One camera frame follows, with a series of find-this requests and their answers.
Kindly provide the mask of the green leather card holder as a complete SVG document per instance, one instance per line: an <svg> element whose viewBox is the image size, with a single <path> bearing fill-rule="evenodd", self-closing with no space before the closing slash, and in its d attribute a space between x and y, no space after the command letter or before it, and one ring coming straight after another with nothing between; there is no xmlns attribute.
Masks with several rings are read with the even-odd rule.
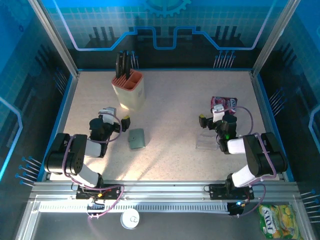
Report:
<svg viewBox="0 0 320 240"><path fill-rule="evenodd" d="M128 133L128 143L131 150L142 149L146 147L145 133L143 128L131 129Z"/></svg>

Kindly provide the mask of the clear acrylic card stand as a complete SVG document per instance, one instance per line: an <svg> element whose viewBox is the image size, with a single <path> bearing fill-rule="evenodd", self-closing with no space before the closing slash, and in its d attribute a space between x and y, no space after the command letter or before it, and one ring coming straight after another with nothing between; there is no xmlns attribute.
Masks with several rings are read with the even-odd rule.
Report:
<svg viewBox="0 0 320 240"><path fill-rule="evenodd" d="M217 144L217 134L214 131L202 131L198 134L195 148L197 150L215 151L219 148Z"/></svg>

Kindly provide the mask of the beige knife block orange top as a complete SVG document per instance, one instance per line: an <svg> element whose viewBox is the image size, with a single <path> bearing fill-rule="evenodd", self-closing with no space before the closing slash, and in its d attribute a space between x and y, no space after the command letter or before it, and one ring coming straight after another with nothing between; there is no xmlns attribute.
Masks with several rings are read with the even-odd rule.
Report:
<svg viewBox="0 0 320 240"><path fill-rule="evenodd" d="M114 77L111 84L122 108L138 111L144 104L145 83L144 75L140 71L131 69L128 79L124 74L120 78Z"/></svg>

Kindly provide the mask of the purple candy bag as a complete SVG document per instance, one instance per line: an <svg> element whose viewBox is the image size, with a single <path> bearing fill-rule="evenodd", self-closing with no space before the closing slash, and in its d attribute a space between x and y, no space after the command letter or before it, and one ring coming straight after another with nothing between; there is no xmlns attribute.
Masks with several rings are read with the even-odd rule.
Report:
<svg viewBox="0 0 320 240"><path fill-rule="evenodd" d="M221 96L213 96L211 98L211 109L210 112L213 112L213 108L215 105L223 105L224 109L228 109L230 107L235 107L238 103L238 99L236 97L221 97Z"/></svg>

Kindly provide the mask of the black controller box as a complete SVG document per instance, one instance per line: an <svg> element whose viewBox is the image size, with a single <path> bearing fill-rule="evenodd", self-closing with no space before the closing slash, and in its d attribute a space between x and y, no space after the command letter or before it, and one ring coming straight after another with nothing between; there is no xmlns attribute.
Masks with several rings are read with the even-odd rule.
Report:
<svg viewBox="0 0 320 240"><path fill-rule="evenodd" d="M246 204L247 203L245 201L228 202L227 211L230 216L241 215L244 212Z"/></svg>

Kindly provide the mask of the white round lid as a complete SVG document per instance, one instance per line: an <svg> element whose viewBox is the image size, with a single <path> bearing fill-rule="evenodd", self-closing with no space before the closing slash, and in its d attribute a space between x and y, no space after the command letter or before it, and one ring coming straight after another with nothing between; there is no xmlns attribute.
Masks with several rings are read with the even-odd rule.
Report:
<svg viewBox="0 0 320 240"><path fill-rule="evenodd" d="M128 230L133 230L140 222L140 214L134 208L125 210L120 217L121 225Z"/></svg>

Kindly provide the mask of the yellow green candy bag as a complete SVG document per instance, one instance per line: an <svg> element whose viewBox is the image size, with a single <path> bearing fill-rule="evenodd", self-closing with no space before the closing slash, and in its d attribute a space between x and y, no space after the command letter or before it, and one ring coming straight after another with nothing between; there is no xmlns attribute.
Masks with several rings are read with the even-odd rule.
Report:
<svg viewBox="0 0 320 240"><path fill-rule="evenodd" d="M257 211L260 230L266 239L304 240L291 205L262 204Z"/></svg>

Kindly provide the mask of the aluminium side rail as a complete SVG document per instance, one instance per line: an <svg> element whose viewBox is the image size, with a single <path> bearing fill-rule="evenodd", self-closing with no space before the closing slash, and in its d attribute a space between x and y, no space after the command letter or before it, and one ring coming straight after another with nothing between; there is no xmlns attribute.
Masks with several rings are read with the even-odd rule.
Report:
<svg viewBox="0 0 320 240"><path fill-rule="evenodd" d="M51 145L57 133L62 133L65 129L77 84L78 84L78 78L70 75L67 81L66 89L64 91L55 122L54 122L52 132L49 138L49 142L48 142L47 149L43 159L44 161L46 160L46 157L49 153L49 150L51 148Z"/></svg>
<svg viewBox="0 0 320 240"><path fill-rule="evenodd" d="M286 155L278 127L272 113L271 105L269 103L269 98L267 96L267 92L261 80L261 77L254 76L252 71L249 72L250 80L253 86L253 90L257 99L257 103L260 109L262 121L267 132L272 132L275 135L275 138L278 140L281 150L284 155Z"/></svg>

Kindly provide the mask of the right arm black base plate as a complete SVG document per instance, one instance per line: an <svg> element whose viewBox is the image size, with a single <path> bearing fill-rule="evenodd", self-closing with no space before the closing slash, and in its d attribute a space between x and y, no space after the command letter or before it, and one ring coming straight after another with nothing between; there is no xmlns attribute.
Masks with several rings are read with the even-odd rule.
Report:
<svg viewBox="0 0 320 240"><path fill-rule="evenodd" d="M253 200L255 198L251 187L233 187L225 184L209 184L211 200Z"/></svg>

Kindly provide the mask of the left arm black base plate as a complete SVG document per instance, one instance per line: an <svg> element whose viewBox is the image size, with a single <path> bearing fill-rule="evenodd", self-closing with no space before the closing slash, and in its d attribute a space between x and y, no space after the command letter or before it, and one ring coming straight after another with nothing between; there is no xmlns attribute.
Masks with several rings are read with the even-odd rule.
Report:
<svg viewBox="0 0 320 240"><path fill-rule="evenodd" d="M107 190L93 190L79 186L76 191L77 200L116 200L121 193L121 187L107 189Z"/></svg>

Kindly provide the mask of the aluminium mounting rail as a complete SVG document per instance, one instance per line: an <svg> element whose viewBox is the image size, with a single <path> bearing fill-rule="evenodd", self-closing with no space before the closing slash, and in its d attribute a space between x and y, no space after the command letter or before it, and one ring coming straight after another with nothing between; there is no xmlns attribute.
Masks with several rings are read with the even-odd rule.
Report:
<svg viewBox="0 0 320 240"><path fill-rule="evenodd" d="M133 202L209 202L210 195L204 191L209 184L223 181L124 181L108 180L107 184L124 185L121 200ZM264 202L300 201L301 195L295 182L266 180ZM30 192L30 201L74 200L77 186L70 181L36 182Z"/></svg>

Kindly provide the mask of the aluminium frame post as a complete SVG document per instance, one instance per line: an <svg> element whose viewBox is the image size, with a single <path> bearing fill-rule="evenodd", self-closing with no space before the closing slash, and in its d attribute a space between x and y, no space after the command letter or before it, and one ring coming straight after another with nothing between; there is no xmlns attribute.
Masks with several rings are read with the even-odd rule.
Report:
<svg viewBox="0 0 320 240"><path fill-rule="evenodd" d="M74 60L72 59L72 56L69 53L65 43L63 42L58 30L56 29L54 23L52 22L46 8L42 4L41 0L27 0L27 1L29 2L30 6L35 12L40 23L44 27L47 35L49 36L56 50L58 51L61 59L66 65L70 74L73 77L77 78L79 74L78 68Z"/></svg>
<svg viewBox="0 0 320 240"><path fill-rule="evenodd" d="M285 28L287 27L291 17L295 13L301 0L288 0L285 7L283 8L279 18L277 19L269 37L266 40L265 45L263 46L255 64L252 68L251 76L256 78L260 73L262 67L270 56L272 50L276 46L279 38L283 34Z"/></svg>

